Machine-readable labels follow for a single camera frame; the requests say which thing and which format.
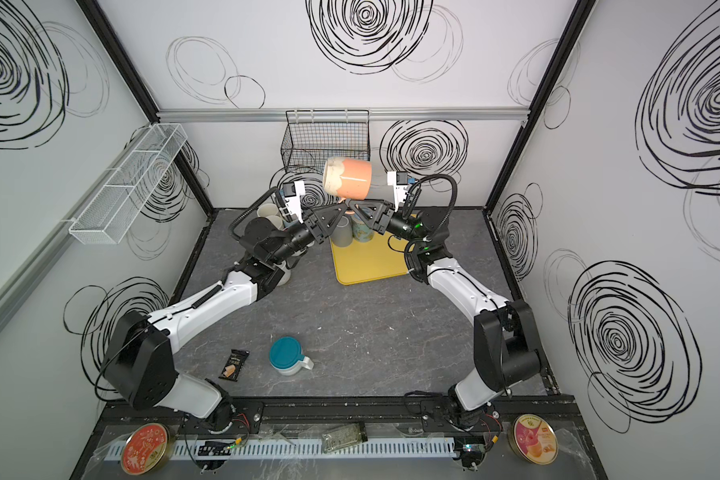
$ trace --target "black wire basket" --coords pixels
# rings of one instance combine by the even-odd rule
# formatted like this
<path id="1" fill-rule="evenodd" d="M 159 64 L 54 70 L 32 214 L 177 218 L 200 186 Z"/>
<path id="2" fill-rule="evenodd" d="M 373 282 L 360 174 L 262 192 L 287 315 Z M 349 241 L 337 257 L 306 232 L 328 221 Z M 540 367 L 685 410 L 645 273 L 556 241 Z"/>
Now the black wire basket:
<path id="1" fill-rule="evenodd" d="M 289 110 L 280 155 L 288 174 L 322 174 L 326 160 L 371 160 L 368 110 Z"/>

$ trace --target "wall-mounted basket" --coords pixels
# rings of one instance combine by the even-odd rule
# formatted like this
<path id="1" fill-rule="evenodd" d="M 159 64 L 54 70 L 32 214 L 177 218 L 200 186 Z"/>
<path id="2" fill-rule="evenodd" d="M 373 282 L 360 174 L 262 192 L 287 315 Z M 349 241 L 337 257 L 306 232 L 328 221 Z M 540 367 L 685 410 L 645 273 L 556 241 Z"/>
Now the wall-mounted basket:
<path id="1" fill-rule="evenodd" d="M 287 174 L 322 174 L 331 157 L 371 159 L 368 110 L 289 110 L 280 155 Z"/>
<path id="2" fill-rule="evenodd" d="M 118 244 L 185 142 L 180 124 L 151 125 L 74 220 L 70 234 L 86 245 Z"/>

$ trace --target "tin lid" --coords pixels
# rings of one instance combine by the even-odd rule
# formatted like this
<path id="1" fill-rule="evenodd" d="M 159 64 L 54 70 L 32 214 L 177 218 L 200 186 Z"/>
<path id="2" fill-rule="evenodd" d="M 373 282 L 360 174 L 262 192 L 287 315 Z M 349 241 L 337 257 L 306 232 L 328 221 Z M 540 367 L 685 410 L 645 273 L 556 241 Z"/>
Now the tin lid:
<path id="1" fill-rule="evenodd" d="M 147 423 L 128 438 L 120 464 L 128 475 L 148 472 L 165 455 L 168 430 L 159 423 Z"/>
<path id="2" fill-rule="evenodd" d="M 557 436 L 552 427 L 536 415 L 522 415 L 512 426 L 512 441 L 533 463 L 548 465 L 557 458 Z"/>

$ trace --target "yellow tray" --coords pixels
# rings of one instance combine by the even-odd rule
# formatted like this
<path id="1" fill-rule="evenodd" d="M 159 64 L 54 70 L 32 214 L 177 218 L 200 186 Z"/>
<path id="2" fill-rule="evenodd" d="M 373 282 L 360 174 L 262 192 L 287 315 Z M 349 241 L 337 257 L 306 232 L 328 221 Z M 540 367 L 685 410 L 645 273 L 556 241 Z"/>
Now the yellow tray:
<path id="1" fill-rule="evenodd" d="M 336 280 L 342 285 L 354 285 L 407 274 L 403 254 L 387 246 L 389 236 L 389 233 L 374 234 L 368 242 L 353 239 L 351 245 L 343 248 L 331 242 Z M 407 242 L 393 238 L 389 243 L 392 248 L 403 250 Z"/>

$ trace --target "black frame edge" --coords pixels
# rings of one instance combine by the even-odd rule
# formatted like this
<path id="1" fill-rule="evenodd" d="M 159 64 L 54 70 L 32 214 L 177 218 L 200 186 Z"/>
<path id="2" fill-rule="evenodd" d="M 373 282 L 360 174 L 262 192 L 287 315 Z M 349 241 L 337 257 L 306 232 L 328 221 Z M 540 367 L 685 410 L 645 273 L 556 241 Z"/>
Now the black frame edge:
<path id="1" fill-rule="evenodd" d="M 496 226 L 494 225 L 493 219 L 490 218 L 490 214 L 488 212 L 488 209 L 486 208 L 483 208 L 483 219 L 485 220 L 485 227 L 488 228 L 488 235 L 490 236 L 490 241 L 493 242 L 494 249 L 496 249 L 496 256 L 499 257 L 501 271 L 504 272 L 504 278 L 506 279 L 507 285 L 509 286 L 509 292 L 512 293 L 512 300 L 523 300 L 523 293 L 520 290 L 520 284 L 518 283 L 518 279 L 515 277 L 514 272 L 512 271 L 512 267 L 509 264 L 509 259 L 507 258 L 507 252 L 504 251 L 504 245 L 502 245 L 499 241 Z"/>
<path id="2" fill-rule="evenodd" d="M 106 49 L 117 71 L 120 72 L 120 76 L 123 77 L 128 89 L 144 112 L 146 119 L 150 123 L 160 122 L 157 117 L 157 104 L 152 99 L 152 95 L 146 89 L 146 85 L 142 82 L 136 67 L 125 52 L 123 44 L 120 43 L 115 30 L 112 28 L 112 24 L 106 18 L 104 10 L 101 9 L 96 0 L 77 0 L 77 5 L 87 18 L 91 28 L 96 32 L 96 36 Z M 173 162 L 181 172 L 186 184 L 192 190 L 192 194 L 200 204 L 202 211 L 205 212 L 206 216 L 213 215 L 211 200 L 205 189 L 202 188 L 197 176 L 195 176 L 195 172 L 192 171 L 192 167 L 187 162 L 184 153 L 180 151 Z"/>
<path id="3" fill-rule="evenodd" d="M 574 10 L 568 18 L 568 23 L 565 25 L 563 34 L 560 36 L 560 41 L 557 43 L 557 47 L 552 55 L 552 60 L 547 65 L 547 71 L 544 72 L 544 76 L 541 78 L 534 100 L 530 102 L 530 114 L 528 115 L 527 123 L 520 127 L 518 135 L 514 138 L 507 159 L 504 161 L 496 183 L 490 191 L 488 202 L 485 204 L 488 215 L 493 212 L 499 203 L 499 197 L 501 197 L 504 188 L 507 187 L 507 183 L 509 183 L 509 178 L 523 154 L 530 135 L 533 133 L 536 123 L 544 111 L 544 106 L 547 104 L 554 90 L 555 83 L 560 73 L 562 73 L 571 51 L 574 49 L 576 41 L 579 39 L 579 34 L 582 29 L 584 29 L 584 24 L 586 24 L 586 20 L 590 16 L 596 1 L 597 0 L 578 0 L 578 2 L 576 2 L 576 6 L 574 6 Z"/>
<path id="4" fill-rule="evenodd" d="M 197 265 L 197 260 L 200 258 L 202 248 L 206 244 L 208 234 L 211 232 L 211 227 L 213 226 L 213 222 L 216 221 L 216 217 L 219 215 L 219 211 L 220 209 L 218 208 L 214 209 L 211 216 L 208 217 L 206 225 L 200 231 L 200 235 L 197 237 L 195 246 L 194 248 L 192 248 L 190 258 L 187 259 L 186 264 L 184 265 L 184 270 L 181 272 L 181 276 L 179 277 L 179 281 L 176 282 L 176 288 L 173 289 L 173 295 L 171 296 L 170 302 L 168 303 L 169 305 L 173 305 L 174 303 L 178 303 L 179 301 L 181 301 L 181 296 L 184 294 L 184 290 L 186 290 L 186 284 L 190 282 L 192 272 L 195 269 L 195 265 Z"/>
<path id="5" fill-rule="evenodd" d="M 309 423 L 336 423 L 346 424 L 356 421 L 356 416 L 360 414 L 370 414 L 376 419 L 370 419 L 371 422 L 405 422 L 417 423 L 422 425 L 422 431 L 432 434 L 432 432 L 442 432 L 453 437 L 465 438 L 468 433 L 457 432 L 450 428 L 438 428 L 432 425 L 425 428 L 426 419 L 418 415 L 399 415 L 400 408 L 404 404 L 408 407 L 414 406 L 416 403 L 431 402 L 431 397 L 402 397 L 402 396 L 380 396 L 380 397 L 358 397 L 358 396 L 336 396 L 336 397 L 238 397 L 236 404 L 242 410 L 253 408 L 255 412 L 260 412 L 259 421 L 255 422 L 256 429 L 260 422 L 278 423 L 288 422 L 297 426 L 298 424 Z M 535 413 L 549 420 L 568 420 L 574 423 L 574 428 L 578 433 L 586 454 L 590 458 L 595 474 L 599 479 L 607 479 L 607 475 L 600 461 L 600 456 L 592 443 L 592 438 L 586 429 L 584 419 L 581 417 L 576 399 L 568 395 L 558 396 L 515 396 L 513 398 L 496 398 L 493 405 L 500 412 L 500 420 L 502 422 L 512 422 L 521 414 Z M 277 412 L 285 413 L 285 416 L 276 416 L 268 418 L 267 409 L 275 409 Z M 387 415 L 378 416 L 381 410 L 388 412 Z M 99 417 L 96 427 L 84 448 L 77 465 L 70 476 L 71 479 L 81 478 L 88 465 L 90 456 L 98 446 L 106 427 L 118 425 L 139 425 L 149 422 L 162 422 L 165 424 L 180 423 L 182 418 L 181 412 L 174 412 L 170 408 L 153 407 L 145 410 L 137 411 L 130 407 L 124 400 L 114 400 L 108 402 Z M 186 428 L 196 431 L 197 420 L 190 417 L 186 422 Z M 199 438 L 214 438 L 207 432 L 196 431 Z"/>

